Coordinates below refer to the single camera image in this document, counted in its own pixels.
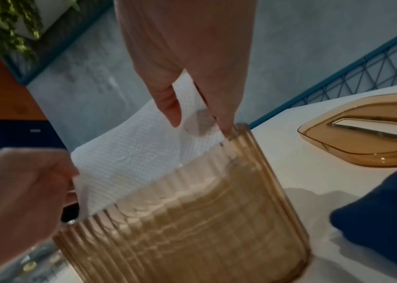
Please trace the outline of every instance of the amber glass container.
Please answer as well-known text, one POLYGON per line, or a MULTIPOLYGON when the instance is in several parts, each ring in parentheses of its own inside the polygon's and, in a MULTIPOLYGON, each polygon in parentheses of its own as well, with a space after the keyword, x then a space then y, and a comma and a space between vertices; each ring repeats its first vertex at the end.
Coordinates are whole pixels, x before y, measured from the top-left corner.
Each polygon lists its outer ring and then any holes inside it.
POLYGON ((305 123, 298 132, 348 162, 397 167, 397 93, 344 104, 305 123))
POLYGON ((54 237, 85 283, 281 283, 308 234, 246 126, 54 237))

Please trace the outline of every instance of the blue metal frame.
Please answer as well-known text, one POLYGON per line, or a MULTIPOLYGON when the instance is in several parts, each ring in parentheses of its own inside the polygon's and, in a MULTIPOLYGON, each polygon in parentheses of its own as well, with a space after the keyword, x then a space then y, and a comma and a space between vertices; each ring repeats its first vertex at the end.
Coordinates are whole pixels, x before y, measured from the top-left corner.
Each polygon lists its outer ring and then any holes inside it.
POLYGON ((89 15, 78 25, 75 30, 67 37, 63 38, 58 44, 48 52, 43 58, 40 58, 35 66, 28 72, 23 73, 16 63, 9 56, 3 56, 2 60, 15 77, 16 81, 22 85, 28 85, 36 78, 49 64, 54 61, 65 49, 67 49, 79 36, 81 36, 103 13, 113 7, 113 1, 107 0, 100 5, 94 13, 89 15))
POLYGON ((397 85, 396 59, 397 37, 252 122, 250 128, 259 126, 289 108, 397 85), (385 65, 391 69, 390 76, 384 74, 385 65), (372 69, 376 69, 377 75, 371 75, 372 69), (369 84, 367 88, 361 87, 365 81, 369 84))

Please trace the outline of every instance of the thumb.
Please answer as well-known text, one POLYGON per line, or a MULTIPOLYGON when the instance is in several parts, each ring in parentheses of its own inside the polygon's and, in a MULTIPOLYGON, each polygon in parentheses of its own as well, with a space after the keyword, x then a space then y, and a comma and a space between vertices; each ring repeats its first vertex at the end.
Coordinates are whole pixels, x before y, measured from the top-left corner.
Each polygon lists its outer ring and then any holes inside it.
POLYGON ((178 127, 181 123, 181 107, 172 85, 164 89, 156 89, 151 86, 147 86, 147 88, 156 107, 166 116, 172 127, 178 127))

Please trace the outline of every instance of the green leaves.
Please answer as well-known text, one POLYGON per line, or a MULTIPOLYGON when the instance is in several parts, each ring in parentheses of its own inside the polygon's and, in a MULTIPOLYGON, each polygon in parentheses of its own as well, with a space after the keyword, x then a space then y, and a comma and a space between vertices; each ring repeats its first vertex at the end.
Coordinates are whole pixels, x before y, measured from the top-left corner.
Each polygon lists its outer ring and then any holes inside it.
POLYGON ((40 37, 43 24, 34 0, 0 0, 0 54, 6 55, 10 50, 16 50, 33 58, 32 49, 15 33, 16 22, 20 17, 29 33, 40 37))

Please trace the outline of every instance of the glass tissue box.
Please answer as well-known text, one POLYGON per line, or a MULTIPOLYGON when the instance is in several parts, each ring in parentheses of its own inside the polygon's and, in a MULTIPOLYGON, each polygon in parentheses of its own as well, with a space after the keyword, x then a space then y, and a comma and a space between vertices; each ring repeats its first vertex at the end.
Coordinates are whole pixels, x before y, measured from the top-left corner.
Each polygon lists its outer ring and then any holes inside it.
POLYGON ((308 234, 245 125, 235 137, 55 243, 85 283, 251 282, 297 278, 308 234))

